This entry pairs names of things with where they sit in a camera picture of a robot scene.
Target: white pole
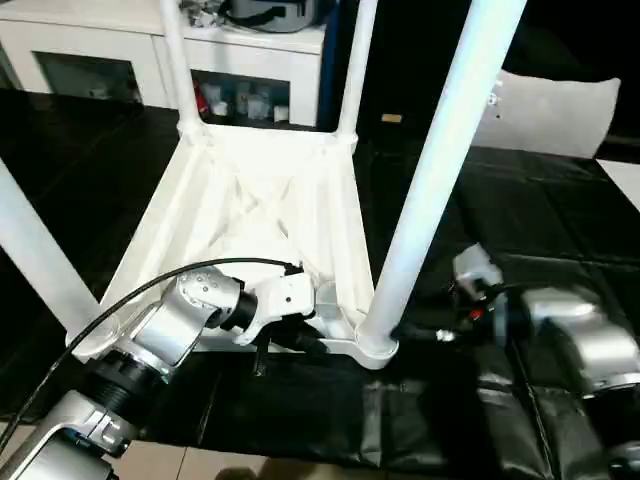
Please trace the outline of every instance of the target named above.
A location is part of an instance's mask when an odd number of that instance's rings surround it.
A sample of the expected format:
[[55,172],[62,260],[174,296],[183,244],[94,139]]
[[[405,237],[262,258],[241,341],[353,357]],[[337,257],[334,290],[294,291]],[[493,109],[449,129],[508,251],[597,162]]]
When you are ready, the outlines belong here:
[[160,0],[162,22],[164,24],[165,41],[169,49],[171,74],[174,90],[178,100],[180,121],[178,128],[181,132],[191,131],[200,125],[200,117],[193,91],[191,69],[184,51],[182,40],[182,15],[176,0]]
[[[75,337],[101,313],[100,305],[44,226],[2,160],[0,245],[60,321],[67,331],[68,339]],[[105,340],[110,337],[112,328],[112,323],[105,324],[92,338]],[[91,345],[101,343],[94,342],[95,340],[92,340]]]
[[473,0],[369,309],[357,331],[371,355],[393,354],[400,322],[526,0]]
[[369,58],[369,47],[371,46],[377,5],[378,0],[360,0],[356,29],[353,33],[353,43],[351,44],[351,55],[349,56],[347,80],[342,97],[338,135],[354,135],[356,133],[362,86],[364,85],[364,77],[367,71],[367,60]]

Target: floor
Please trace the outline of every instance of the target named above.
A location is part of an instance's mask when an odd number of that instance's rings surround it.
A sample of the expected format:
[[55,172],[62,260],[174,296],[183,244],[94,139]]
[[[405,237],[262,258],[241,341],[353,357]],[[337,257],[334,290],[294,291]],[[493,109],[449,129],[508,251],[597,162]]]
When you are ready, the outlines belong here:
[[[0,423],[0,434],[6,424]],[[0,466],[34,427],[19,427]],[[196,448],[172,447],[150,442],[133,442],[128,452],[112,461],[120,480],[408,480],[417,475],[377,470],[342,468],[326,463],[273,459],[257,455],[213,452]]]
[[[13,114],[0,117],[0,157],[100,296],[175,149],[175,112],[20,92],[0,92],[0,104]],[[422,142],[384,146],[363,139],[354,159],[374,275]],[[621,175],[633,186],[629,172]],[[480,242],[510,282],[588,279],[612,318],[640,338],[639,215],[596,162],[472,149],[396,332],[402,348],[384,371],[338,355],[282,354],[267,358],[267,375],[256,377],[251,355],[193,354],[142,437],[180,447],[136,443],[116,470],[123,479],[216,479],[238,469],[285,480],[383,480],[387,470],[499,478],[504,469],[512,473],[506,478],[600,478],[606,465],[592,462],[590,450],[596,433],[543,344],[519,350],[514,363],[490,344],[425,348],[425,332],[456,324],[437,294],[451,281],[453,255]],[[60,353],[64,331],[2,254],[0,278],[11,299],[0,335],[6,421]],[[63,365],[26,422],[42,418],[80,370],[78,362]],[[622,424],[640,431],[640,408],[637,416],[619,410]]]

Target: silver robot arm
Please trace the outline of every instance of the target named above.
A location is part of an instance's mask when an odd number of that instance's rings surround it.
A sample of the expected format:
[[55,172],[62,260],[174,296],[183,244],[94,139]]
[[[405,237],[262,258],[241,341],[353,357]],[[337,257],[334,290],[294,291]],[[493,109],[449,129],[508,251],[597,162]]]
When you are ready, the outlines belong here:
[[594,293],[530,287],[509,295],[502,288],[502,273],[480,245],[454,259],[454,274],[466,296],[472,302],[484,302],[492,312],[492,335],[498,344],[505,345],[517,328],[533,335],[543,330],[550,333],[576,393],[583,398],[640,384],[640,349],[635,338],[608,319]]
[[[274,301],[279,297],[282,304]],[[299,311],[292,312],[292,303]],[[313,305],[304,273],[269,280],[254,292],[215,267],[179,275],[87,364],[86,381],[67,392],[9,458],[0,480],[117,479],[103,455],[124,454],[205,328],[239,327],[255,338],[267,323],[308,314]]]

